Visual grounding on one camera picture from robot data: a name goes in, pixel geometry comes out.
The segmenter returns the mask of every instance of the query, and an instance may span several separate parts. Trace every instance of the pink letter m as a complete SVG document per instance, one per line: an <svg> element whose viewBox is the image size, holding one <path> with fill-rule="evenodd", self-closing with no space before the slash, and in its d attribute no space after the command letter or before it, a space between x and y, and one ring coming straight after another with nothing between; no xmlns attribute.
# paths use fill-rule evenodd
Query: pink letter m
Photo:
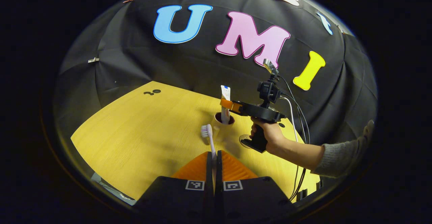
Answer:
<svg viewBox="0 0 432 224"><path fill-rule="evenodd" d="M258 34L252 16L235 11L229 12L228 16L231 18L231 24L222 44L216 46L216 51L230 56L237 55L239 50L236 48L236 43L240 38L245 59L250 58L253 53L264 46L261 53L255 56L254 61L263 66L263 61L267 58L276 68L279 67L277 59L285 40L290 38L290 33L274 25Z"/></svg>

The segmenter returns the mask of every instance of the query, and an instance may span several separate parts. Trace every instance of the yellow table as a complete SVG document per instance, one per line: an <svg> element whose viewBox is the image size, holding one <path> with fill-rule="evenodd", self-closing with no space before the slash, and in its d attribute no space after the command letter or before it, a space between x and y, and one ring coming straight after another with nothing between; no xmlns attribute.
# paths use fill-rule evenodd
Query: yellow table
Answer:
<svg viewBox="0 0 432 224"><path fill-rule="evenodd" d="M144 94L160 90L154 95ZM88 165L119 191L139 199L158 176L171 176L183 165L210 151L200 134L220 112L220 98L213 98L158 82L150 82L113 101L84 122L71 139ZM235 119L233 135L215 143L259 177L270 176L290 197L296 165L267 152L243 147L239 137L250 134L252 121L231 113ZM287 119L283 134L295 140ZM301 190L316 190L319 176L306 171Z"/></svg>

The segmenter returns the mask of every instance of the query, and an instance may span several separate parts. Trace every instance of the sweater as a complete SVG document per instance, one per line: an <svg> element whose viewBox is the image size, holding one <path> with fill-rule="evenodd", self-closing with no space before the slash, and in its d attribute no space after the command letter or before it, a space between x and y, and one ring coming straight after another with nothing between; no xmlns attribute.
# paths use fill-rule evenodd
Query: sweater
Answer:
<svg viewBox="0 0 432 224"><path fill-rule="evenodd" d="M363 130L363 135L356 140L323 144L325 148L323 158L311 173L333 178L349 174L368 148L373 130L374 121L370 120Z"/></svg>

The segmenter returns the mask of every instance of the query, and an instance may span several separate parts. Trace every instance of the blue letter u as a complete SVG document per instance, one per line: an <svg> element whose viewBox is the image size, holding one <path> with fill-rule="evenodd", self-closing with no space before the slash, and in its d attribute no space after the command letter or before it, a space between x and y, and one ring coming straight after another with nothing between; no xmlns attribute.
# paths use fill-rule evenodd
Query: blue letter u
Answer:
<svg viewBox="0 0 432 224"><path fill-rule="evenodd" d="M189 6L192 11L190 15L188 26L184 31L174 32L171 30L171 22L174 14L181 10L179 5L170 5L161 7L157 10L158 17L156 18L153 34L161 42L165 43L182 43L187 42L198 34L204 15L207 11L213 9L210 5L194 4Z"/></svg>

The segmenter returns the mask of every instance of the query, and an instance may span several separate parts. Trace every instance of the toothpaste tube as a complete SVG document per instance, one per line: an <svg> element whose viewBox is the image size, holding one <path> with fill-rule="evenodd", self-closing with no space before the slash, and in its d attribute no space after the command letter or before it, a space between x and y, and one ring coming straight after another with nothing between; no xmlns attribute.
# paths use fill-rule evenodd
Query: toothpaste tube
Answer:
<svg viewBox="0 0 432 224"><path fill-rule="evenodd" d="M231 88L225 85L221 85L220 88L222 90L222 98L231 101L230 100ZM222 107L222 112L220 117L223 124L228 124L230 122L230 110L226 107Z"/></svg>

